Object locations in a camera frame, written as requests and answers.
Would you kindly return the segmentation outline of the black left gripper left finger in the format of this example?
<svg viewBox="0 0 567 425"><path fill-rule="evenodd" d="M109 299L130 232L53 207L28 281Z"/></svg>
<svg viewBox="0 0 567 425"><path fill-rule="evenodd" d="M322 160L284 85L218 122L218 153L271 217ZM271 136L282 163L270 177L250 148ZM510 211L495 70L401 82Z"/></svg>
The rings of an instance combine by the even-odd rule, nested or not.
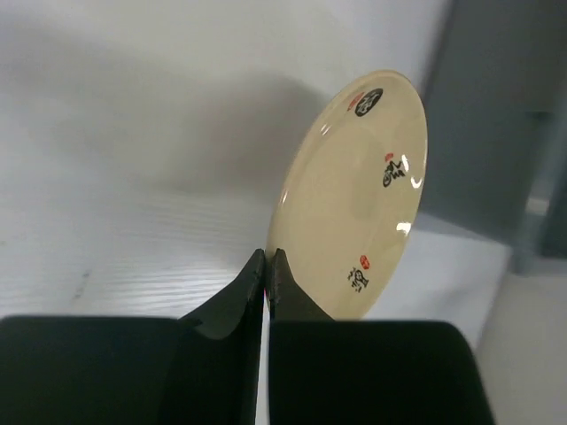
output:
<svg viewBox="0 0 567 425"><path fill-rule="evenodd" d="M252 424L265 254L178 319L1 321L4 424Z"/></svg>

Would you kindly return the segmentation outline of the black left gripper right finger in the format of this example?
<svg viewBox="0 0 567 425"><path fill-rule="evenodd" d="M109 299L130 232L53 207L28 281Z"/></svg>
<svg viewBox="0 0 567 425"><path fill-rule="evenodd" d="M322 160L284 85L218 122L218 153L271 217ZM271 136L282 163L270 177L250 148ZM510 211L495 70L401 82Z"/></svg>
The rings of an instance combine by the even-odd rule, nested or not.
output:
<svg viewBox="0 0 567 425"><path fill-rule="evenodd" d="M473 352L444 321L335 321L270 262L273 424L492 424Z"/></svg>

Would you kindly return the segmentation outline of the cream plate small motifs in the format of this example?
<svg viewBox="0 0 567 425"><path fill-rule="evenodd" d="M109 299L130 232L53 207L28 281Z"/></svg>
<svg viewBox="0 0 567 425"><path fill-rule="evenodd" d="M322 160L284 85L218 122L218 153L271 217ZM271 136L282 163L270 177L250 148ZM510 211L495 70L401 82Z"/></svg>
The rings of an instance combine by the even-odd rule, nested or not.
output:
<svg viewBox="0 0 567 425"><path fill-rule="evenodd" d="M416 219L427 153L423 103L393 70L352 81L307 131L266 253L283 251L295 282L332 319L360 319L390 281Z"/></svg>

